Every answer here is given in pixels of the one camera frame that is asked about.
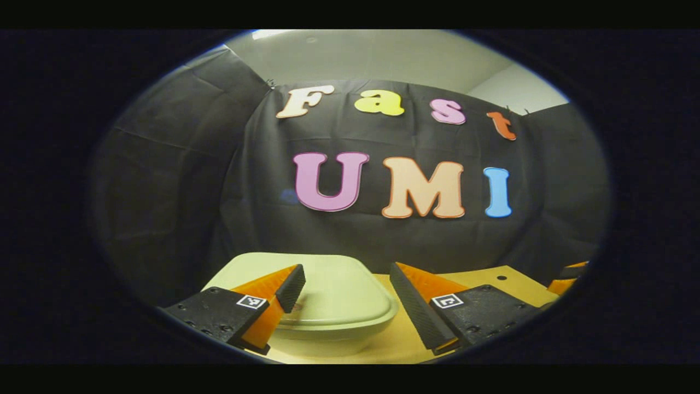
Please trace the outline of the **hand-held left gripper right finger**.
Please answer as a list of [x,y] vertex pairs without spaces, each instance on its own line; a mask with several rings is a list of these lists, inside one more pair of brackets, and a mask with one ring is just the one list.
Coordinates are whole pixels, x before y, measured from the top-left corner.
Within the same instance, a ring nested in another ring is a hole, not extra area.
[[467,287],[402,263],[393,264],[389,278],[423,346],[435,356],[492,341],[541,312],[494,285]]

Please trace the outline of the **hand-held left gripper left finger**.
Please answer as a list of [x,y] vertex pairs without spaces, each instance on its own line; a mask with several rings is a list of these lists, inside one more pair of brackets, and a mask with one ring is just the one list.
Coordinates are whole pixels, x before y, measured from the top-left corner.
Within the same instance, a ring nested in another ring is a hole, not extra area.
[[306,281],[303,266],[295,264],[233,289],[212,286],[165,311],[218,341],[265,356]]

